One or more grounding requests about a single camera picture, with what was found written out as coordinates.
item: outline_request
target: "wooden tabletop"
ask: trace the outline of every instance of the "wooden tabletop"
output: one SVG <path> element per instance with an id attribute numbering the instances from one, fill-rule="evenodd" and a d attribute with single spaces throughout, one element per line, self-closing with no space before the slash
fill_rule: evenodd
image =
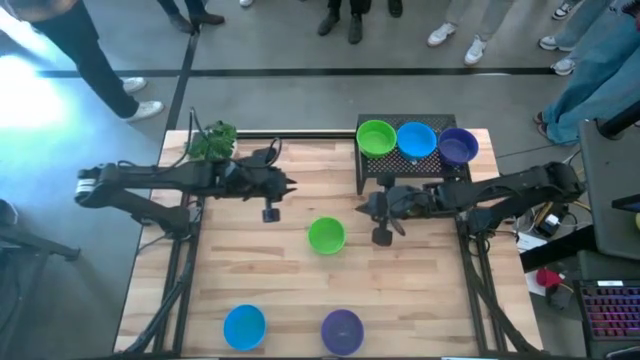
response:
<path id="1" fill-rule="evenodd" d="M 470 163 L 473 180 L 498 176 L 488 131 L 471 131 L 480 143 Z M 185 131 L 169 132 L 160 164 L 175 161 L 185 140 Z M 268 141 L 239 145 L 245 156 Z M 364 344 L 354 356 L 478 354 L 453 220 L 405 221 L 407 236 L 396 234 L 391 247 L 378 247 L 371 243 L 375 224 L 354 208 L 379 188 L 369 180 L 364 195 L 355 194 L 352 140 L 285 141 L 276 165 L 298 182 L 298 190 L 277 204 L 280 222 L 262 223 L 262 199 L 206 202 L 183 355 L 326 356 L 320 327 L 340 308 L 355 312 L 365 326 Z M 156 190 L 152 199 L 174 206 L 180 193 Z M 348 232 L 337 255 L 320 256 L 309 247 L 307 229 L 320 216 L 339 219 Z M 141 244 L 159 235 L 159 229 L 145 228 Z M 116 350 L 130 345 L 156 312 L 169 253 L 166 240 L 137 257 Z M 502 308 L 541 348 L 513 237 L 494 237 L 489 257 Z M 231 349 L 222 334 L 225 316 L 240 304 L 260 307 L 268 322 L 262 345 L 249 353 Z M 172 331 L 170 326 L 168 344 Z"/>

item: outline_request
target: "concrete floor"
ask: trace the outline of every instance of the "concrete floor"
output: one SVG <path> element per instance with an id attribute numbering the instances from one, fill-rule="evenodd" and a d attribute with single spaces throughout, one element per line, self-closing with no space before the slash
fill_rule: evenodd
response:
<path id="1" fill-rule="evenodd" d="M 136 95 L 169 107 L 189 36 L 169 26 L 154 0 L 85 1 L 117 71 L 134 75 L 161 70 L 155 75 L 170 76 L 149 78 L 149 87 Z M 446 1 L 405 0 L 404 16 L 392 19 L 386 2 L 374 0 L 365 17 L 365 39 L 351 46 L 347 21 L 325 38 L 315 35 L 325 15 L 324 0 L 257 0 L 248 10 L 235 0 L 211 0 L 208 8 L 226 15 L 228 23 L 203 29 L 192 68 L 462 68 L 487 0 L 473 3 L 451 41 L 430 49 L 425 40 L 442 21 Z M 561 54 L 536 46 L 539 37 L 561 27 L 550 19 L 557 5 L 556 0 L 517 1 L 478 67 L 535 70 L 559 59 Z M 16 204 L 23 225 L 33 233 L 82 248 L 77 262 L 52 258 L 47 265 L 37 297 L 21 320 L 11 358 L 106 355 L 113 346 L 140 227 L 120 211 L 77 206 L 76 172 L 121 159 L 155 163 L 170 111 L 128 126 L 73 72 L 60 72 L 74 66 L 46 39 L 6 14 L 0 16 L 0 28 L 16 39 L 0 35 L 0 197 Z M 41 77 L 37 70 L 50 72 Z M 510 173 L 571 153 L 570 148 L 551 147 L 531 122 L 565 82 L 555 75 L 498 74 L 194 76 L 172 122 L 185 129 L 189 106 L 198 109 L 205 123 L 222 119 L 240 129 L 350 129 L 359 113 L 452 113 L 460 126 L 490 129 L 500 170 Z M 536 308 L 547 350 L 583 354 L 577 321 L 556 325 L 557 314 L 549 314 L 544 304 Z"/>

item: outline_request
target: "rgb keyboard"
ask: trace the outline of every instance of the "rgb keyboard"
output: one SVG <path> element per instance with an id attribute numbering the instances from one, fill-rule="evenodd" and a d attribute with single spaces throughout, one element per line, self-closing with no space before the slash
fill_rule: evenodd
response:
<path id="1" fill-rule="evenodd" d="M 578 281 L 576 293 L 593 340 L 640 340 L 640 280 Z"/>

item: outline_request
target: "white sneaker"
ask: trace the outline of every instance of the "white sneaker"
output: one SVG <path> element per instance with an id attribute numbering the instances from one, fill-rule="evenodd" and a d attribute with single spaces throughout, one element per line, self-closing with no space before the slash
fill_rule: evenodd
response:
<path id="1" fill-rule="evenodd" d="M 551 68 L 556 72 L 556 74 L 560 76 L 567 76 L 576 68 L 576 62 L 569 58 L 564 58 L 551 65 Z"/>
<path id="2" fill-rule="evenodd" d="M 545 50 L 549 50 L 549 51 L 553 51 L 553 50 L 560 50 L 560 51 L 566 51 L 566 52 L 570 52 L 573 51 L 573 49 L 575 49 L 575 46 L 558 46 L 558 44 L 556 43 L 556 38 L 554 36 L 545 36 L 542 39 L 540 39 L 540 41 L 538 41 L 538 45 L 540 45 L 541 48 L 545 49 Z"/>
<path id="3" fill-rule="evenodd" d="M 132 117 L 125 119 L 128 123 L 148 119 L 160 114 L 164 110 L 164 105 L 160 101 L 143 101 L 138 106 L 138 111 Z"/>
<path id="4" fill-rule="evenodd" d="M 144 78 L 127 78 L 122 79 L 122 88 L 127 94 L 133 94 L 147 86 L 147 80 Z"/>
<path id="5" fill-rule="evenodd" d="M 563 2 L 559 8 L 551 15 L 551 17 L 555 20 L 564 20 L 573 10 L 573 6 Z"/>
<path id="6" fill-rule="evenodd" d="M 442 26 L 434 30 L 431 35 L 429 35 L 429 39 L 427 40 L 427 45 L 429 46 L 438 46 L 442 44 L 447 37 L 456 32 L 457 27 L 451 23 L 444 23 Z"/>
<path id="7" fill-rule="evenodd" d="M 473 39 L 473 43 L 469 50 L 467 50 L 467 54 L 464 56 L 464 64 L 465 65 L 475 65 L 482 59 L 482 55 L 484 55 L 484 49 L 487 47 L 487 42 L 480 40 L 480 37 L 476 35 L 475 39 Z"/>

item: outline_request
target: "potted plant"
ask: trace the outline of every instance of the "potted plant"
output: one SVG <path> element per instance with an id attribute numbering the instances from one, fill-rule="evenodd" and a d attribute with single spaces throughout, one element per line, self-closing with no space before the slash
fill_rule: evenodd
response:
<path id="1" fill-rule="evenodd" d="M 197 133 L 189 148 L 192 160 L 231 159 L 238 151 L 238 131 L 232 125 L 216 121 Z"/>

